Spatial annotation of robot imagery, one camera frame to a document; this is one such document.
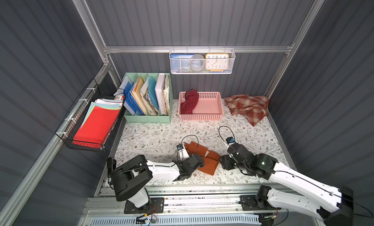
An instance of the pink plastic basket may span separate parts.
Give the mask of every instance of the pink plastic basket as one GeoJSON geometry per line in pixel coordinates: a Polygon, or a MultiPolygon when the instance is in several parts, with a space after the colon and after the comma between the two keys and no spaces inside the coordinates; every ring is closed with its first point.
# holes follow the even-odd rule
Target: pink plastic basket
{"type": "Polygon", "coordinates": [[[185,92],[179,93],[178,115],[181,121],[220,121],[224,114],[219,92],[198,92],[199,101],[192,114],[180,114],[181,103],[185,102],[185,92]]]}

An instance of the white mesh basket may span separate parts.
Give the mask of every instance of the white mesh basket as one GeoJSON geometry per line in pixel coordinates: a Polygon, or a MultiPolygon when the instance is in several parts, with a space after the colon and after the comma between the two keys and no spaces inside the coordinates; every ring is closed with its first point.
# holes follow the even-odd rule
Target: white mesh basket
{"type": "Polygon", "coordinates": [[[169,59],[172,74],[231,74],[235,52],[226,48],[173,48],[169,59]]]}

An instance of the clock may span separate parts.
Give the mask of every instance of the clock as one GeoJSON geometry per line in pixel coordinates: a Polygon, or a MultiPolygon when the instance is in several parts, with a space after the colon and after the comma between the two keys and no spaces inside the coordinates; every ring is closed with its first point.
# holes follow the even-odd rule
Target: clock
{"type": "Polygon", "coordinates": [[[205,55],[205,69],[211,72],[223,72],[228,69],[227,53],[208,53],[205,55]]]}

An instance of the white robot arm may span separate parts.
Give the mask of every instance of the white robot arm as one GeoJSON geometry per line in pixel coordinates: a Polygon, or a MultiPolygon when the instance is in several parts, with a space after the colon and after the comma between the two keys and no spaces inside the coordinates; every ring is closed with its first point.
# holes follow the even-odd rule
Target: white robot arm
{"type": "Polygon", "coordinates": [[[220,158],[226,170],[239,168],[242,174],[263,177],[287,186],[302,195],[261,186],[256,194],[259,208],[282,207],[310,215],[327,226],[351,226],[353,191],[323,184],[309,178],[267,154],[252,154],[232,137],[226,139],[228,155],[220,158]]]}
{"type": "Polygon", "coordinates": [[[129,200],[137,208],[147,207],[150,204],[150,197],[144,186],[148,182],[182,181],[191,177],[196,169],[204,166],[201,156],[198,154],[189,156],[181,144],[177,148],[178,157],[183,159],[171,163],[155,163],[147,160],[144,155],[138,155],[116,168],[109,158],[108,182],[114,186],[116,200],[129,200]]]}

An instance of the table surface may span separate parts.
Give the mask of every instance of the table surface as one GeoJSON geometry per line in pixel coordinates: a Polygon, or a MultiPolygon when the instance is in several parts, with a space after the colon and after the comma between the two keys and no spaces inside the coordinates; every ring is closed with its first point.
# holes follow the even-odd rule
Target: table surface
{"type": "MultiPolygon", "coordinates": [[[[224,116],[220,121],[180,121],[177,114],[178,100],[175,99],[170,124],[126,123],[115,154],[117,166],[138,154],[144,154],[146,159],[153,162],[172,162],[176,159],[176,146],[181,143],[183,137],[190,134],[196,135],[199,138],[199,144],[209,150],[220,155],[227,154],[224,141],[218,135],[218,128],[222,125],[230,127],[235,134],[236,142],[243,144],[252,153],[268,154],[289,166],[267,117],[253,127],[244,116],[232,116],[224,102],[223,105],[224,116]]],[[[225,127],[221,128],[220,132],[223,138],[232,136],[230,130],[225,127]]],[[[189,136],[183,142],[190,143],[191,141],[196,142],[196,138],[189,136]]],[[[238,169],[223,170],[221,164],[218,164],[213,176],[196,170],[190,178],[184,181],[159,180],[148,183],[147,186],[266,182],[268,181],[263,178],[245,176],[238,169]]]]}

